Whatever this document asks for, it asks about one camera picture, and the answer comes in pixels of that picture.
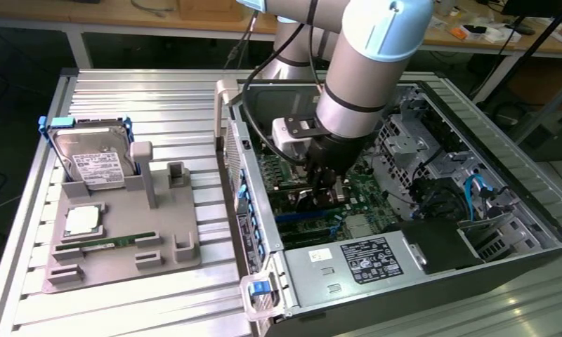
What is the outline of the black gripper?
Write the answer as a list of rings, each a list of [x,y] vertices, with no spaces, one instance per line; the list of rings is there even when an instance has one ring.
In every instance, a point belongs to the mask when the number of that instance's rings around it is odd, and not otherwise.
[[[313,207],[320,194],[333,188],[363,151],[363,138],[313,137],[305,153],[306,182],[312,188],[304,207]]]

